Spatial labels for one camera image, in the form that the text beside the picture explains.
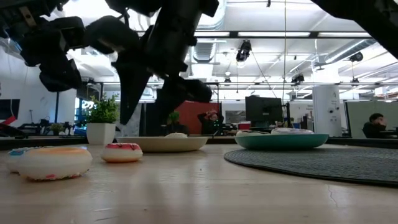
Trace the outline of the large pink glazed donut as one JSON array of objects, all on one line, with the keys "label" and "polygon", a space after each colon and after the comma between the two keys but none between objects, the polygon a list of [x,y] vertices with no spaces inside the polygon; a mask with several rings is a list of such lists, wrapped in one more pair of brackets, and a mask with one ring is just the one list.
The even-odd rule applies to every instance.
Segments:
[{"label": "large pink glazed donut", "polygon": [[243,136],[263,136],[269,135],[267,132],[260,132],[260,131],[251,131],[251,130],[242,130],[236,133],[236,137],[243,137]]}]

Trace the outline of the tiny green plant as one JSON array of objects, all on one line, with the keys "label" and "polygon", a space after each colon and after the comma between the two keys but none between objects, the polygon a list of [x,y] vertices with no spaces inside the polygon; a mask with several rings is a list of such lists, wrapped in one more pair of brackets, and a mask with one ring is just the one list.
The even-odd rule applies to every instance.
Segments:
[{"label": "tiny green plant", "polygon": [[63,123],[53,123],[50,125],[50,130],[53,132],[54,136],[58,136],[65,131],[65,126]]}]

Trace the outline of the orange glazed donut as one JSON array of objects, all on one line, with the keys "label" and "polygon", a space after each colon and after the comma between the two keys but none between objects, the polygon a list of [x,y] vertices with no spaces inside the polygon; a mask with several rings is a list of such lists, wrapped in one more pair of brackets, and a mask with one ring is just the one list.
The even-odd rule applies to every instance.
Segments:
[{"label": "orange glazed donut", "polygon": [[23,153],[16,170],[30,180],[72,179],[86,173],[92,160],[81,147],[43,147]]}]

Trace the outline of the grey office partition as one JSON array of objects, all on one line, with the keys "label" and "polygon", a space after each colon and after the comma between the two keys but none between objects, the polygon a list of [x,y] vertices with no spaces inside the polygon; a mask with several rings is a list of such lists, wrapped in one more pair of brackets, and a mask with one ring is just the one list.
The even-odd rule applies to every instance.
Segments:
[{"label": "grey office partition", "polygon": [[374,113],[384,116],[387,131],[398,128],[398,101],[346,101],[345,108],[352,138],[366,139],[363,126]]}]

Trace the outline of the black room panel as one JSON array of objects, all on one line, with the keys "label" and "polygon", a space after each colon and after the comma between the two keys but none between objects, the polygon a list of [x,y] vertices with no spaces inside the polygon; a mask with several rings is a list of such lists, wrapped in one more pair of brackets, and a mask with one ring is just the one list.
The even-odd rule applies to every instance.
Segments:
[{"label": "black room panel", "polygon": [[144,103],[141,109],[140,117],[140,135],[141,136],[161,136],[163,127],[167,120],[165,106],[162,103]]}]

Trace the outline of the black background machine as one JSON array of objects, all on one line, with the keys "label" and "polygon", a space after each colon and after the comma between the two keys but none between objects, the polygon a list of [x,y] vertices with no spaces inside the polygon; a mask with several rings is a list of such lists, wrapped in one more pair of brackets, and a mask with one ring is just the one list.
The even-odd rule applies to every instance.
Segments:
[{"label": "black background machine", "polygon": [[18,127],[26,136],[45,136],[50,132],[51,122],[41,119],[39,123],[25,123]]}]

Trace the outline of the small red drizzled donut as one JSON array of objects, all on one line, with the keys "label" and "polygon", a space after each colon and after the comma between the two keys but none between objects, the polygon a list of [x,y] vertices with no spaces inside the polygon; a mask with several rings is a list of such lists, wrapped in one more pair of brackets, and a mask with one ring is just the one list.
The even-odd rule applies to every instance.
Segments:
[{"label": "small red drizzled donut", "polygon": [[108,163],[128,163],[139,161],[143,151],[135,143],[112,143],[104,147],[102,160]]}]

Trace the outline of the large purple glazed donut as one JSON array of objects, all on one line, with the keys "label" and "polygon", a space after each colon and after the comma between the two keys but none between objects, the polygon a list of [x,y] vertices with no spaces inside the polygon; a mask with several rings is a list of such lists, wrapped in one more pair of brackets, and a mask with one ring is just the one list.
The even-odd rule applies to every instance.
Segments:
[{"label": "large purple glazed donut", "polygon": [[299,135],[299,134],[314,134],[313,131],[307,129],[295,128],[275,128],[271,131],[272,135]]}]

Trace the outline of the teal shallow plate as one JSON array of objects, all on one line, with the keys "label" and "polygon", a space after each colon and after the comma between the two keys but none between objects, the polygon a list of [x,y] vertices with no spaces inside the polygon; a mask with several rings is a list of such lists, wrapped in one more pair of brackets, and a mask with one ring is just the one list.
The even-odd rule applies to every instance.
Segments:
[{"label": "teal shallow plate", "polygon": [[250,150],[301,150],[313,149],[327,142],[327,134],[263,134],[257,136],[236,136],[238,145]]}]

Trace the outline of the blue glazed donut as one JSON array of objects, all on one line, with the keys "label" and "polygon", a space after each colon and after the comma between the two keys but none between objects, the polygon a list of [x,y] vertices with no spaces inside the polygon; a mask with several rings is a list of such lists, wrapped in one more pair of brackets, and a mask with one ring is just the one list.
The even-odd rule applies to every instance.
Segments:
[{"label": "blue glazed donut", "polygon": [[7,153],[6,167],[11,173],[18,174],[18,166],[20,157],[27,151],[31,150],[32,147],[23,147],[13,149]]}]

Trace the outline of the patterned grey curtain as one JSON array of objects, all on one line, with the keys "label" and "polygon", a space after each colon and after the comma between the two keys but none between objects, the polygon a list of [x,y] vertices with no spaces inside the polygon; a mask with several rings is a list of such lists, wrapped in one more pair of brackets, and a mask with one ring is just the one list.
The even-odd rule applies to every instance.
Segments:
[{"label": "patterned grey curtain", "polygon": [[140,120],[141,120],[141,108],[142,105],[139,103],[136,106],[131,118],[127,124],[121,124],[119,120],[116,121],[116,132],[115,137],[136,137],[139,136]]}]

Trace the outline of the cream shallow plate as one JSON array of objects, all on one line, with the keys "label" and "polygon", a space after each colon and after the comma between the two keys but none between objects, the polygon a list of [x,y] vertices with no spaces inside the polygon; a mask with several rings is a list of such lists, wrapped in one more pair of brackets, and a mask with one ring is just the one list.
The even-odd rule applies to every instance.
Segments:
[{"label": "cream shallow plate", "polygon": [[116,140],[118,143],[138,144],[143,153],[166,153],[197,151],[207,143],[208,138],[118,137]]}]

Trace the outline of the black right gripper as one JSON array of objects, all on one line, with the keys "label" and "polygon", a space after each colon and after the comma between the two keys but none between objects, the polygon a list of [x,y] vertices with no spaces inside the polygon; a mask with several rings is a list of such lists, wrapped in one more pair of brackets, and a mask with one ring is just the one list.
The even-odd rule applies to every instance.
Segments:
[{"label": "black right gripper", "polygon": [[[218,0],[162,0],[144,46],[147,67],[136,63],[112,63],[120,79],[121,124],[131,119],[152,73],[178,76],[187,70],[185,57],[189,48],[197,44],[195,31],[200,18],[204,14],[213,17],[218,6]],[[183,102],[208,103],[211,97],[211,88],[200,80],[168,78],[157,94],[155,117],[162,123]]]}]

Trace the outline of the black computer monitor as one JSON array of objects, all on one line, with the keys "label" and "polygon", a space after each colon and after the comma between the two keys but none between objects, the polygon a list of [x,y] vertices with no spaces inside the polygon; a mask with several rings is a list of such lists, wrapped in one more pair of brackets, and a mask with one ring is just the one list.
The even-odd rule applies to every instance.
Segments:
[{"label": "black computer monitor", "polygon": [[248,96],[245,97],[245,108],[246,120],[252,123],[269,126],[284,120],[281,98]]}]

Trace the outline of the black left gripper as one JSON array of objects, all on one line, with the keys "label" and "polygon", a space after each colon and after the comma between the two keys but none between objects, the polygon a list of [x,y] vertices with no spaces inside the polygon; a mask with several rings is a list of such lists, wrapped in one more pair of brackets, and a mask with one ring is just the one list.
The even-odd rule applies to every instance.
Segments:
[{"label": "black left gripper", "polygon": [[64,58],[70,49],[89,45],[102,54],[122,52],[139,45],[138,34],[113,16],[104,16],[88,26],[79,17],[44,21],[20,40],[25,64],[40,68],[39,79],[50,92],[79,89],[82,80],[74,59]]}]

